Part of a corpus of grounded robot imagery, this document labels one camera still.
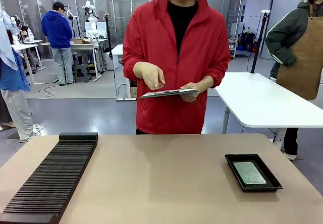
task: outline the dark green jacket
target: dark green jacket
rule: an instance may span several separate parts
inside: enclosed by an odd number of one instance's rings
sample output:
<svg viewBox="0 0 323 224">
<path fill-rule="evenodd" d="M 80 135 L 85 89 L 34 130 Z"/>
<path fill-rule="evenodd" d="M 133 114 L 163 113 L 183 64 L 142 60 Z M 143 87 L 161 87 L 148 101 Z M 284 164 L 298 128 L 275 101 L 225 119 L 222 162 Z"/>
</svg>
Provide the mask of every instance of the dark green jacket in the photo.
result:
<svg viewBox="0 0 323 224">
<path fill-rule="evenodd" d="M 321 6 L 314 5 L 313 12 L 313 16 L 323 16 Z M 291 66 L 296 62 L 296 57 L 289 48 L 305 33 L 308 17 L 310 17 L 309 3 L 301 2 L 267 33 L 266 45 L 270 55 L 276 60 L 271 77 L 277 78 L 280 64 Z"/>
</svg>

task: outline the gray pants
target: gray pants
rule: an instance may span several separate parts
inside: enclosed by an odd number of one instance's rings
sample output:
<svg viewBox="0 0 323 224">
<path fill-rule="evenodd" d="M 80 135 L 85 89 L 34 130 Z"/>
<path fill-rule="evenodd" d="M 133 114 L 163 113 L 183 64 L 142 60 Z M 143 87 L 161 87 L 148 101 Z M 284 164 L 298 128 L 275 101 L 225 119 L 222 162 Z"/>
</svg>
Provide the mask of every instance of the gray pants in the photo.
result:
<svg viewBox="0 0 323 224">
<path fill-rule="evenodd" d="M 20 142 L 27 142 L 34 136 L 31 113 L 23 90 L 1 90 L 11 118 L 16 125 Z"/>
<path fill-rule="evenodd" d="M 52 48 L 52 54 L 54 60 L 57 63 L 57 76 L 59 78 L 59 84 L 71 84 L 74 82 L 72 73 L 72 51 L 70 48 Z"/>
</svg>

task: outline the man's right hand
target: man's right hand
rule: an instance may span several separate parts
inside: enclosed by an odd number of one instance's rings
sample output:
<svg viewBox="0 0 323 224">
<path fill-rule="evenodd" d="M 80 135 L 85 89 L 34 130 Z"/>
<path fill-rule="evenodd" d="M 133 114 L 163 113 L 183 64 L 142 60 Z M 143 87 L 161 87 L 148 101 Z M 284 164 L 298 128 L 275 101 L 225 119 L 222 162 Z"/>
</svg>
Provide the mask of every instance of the man's right hand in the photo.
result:
<svg viewBox="0 0 323 224">
<path fill-rule="evenodd" d="M 133 72 L 137 78 L 143 79 L 151 90 L 161 89 L 165 85 L 163 71 L 154 64 L 137 62 Z"/>
</svg>

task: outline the white robot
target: white robot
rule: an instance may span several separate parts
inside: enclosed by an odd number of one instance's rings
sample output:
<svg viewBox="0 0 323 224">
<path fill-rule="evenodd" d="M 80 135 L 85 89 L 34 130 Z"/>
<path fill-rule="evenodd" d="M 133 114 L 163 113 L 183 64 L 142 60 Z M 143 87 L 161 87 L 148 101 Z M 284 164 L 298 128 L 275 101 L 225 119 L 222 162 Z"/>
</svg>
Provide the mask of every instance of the white robot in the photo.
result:
<svg viewBox="0 0 323 224">
<path fill-rule="evenodd" d="M 99 31 L 96 28 L 98 17 L 94 14 L 95 7 L 91 5 L 90 1 L 86 1 L 86 4 L 82 6 L 82 9 L 85 10 L 86 15 L 90 15 L 88 20 L 89 22 L 91 22 L 91 30 L 89 30 L 88 33 L 91 35 L 92 38 L 97 38 Z"/>
</svg>

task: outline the brown apron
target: brown apron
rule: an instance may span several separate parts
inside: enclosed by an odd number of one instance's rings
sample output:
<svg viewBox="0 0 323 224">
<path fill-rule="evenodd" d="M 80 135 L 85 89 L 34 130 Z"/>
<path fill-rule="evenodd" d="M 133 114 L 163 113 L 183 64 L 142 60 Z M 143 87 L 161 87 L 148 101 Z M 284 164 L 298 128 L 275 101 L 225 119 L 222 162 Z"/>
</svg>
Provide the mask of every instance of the brown apron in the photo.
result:
<svg viewBox="0 0 323 224">
<path fill-rule="evenodd" d="M 323 17 L 312 17 L 310 11 L 306 32 L 290 47 L 297 61 L 280 65 L 276 81 L 306 100 L 316 99 L 323 69 Z"/>
</svg>

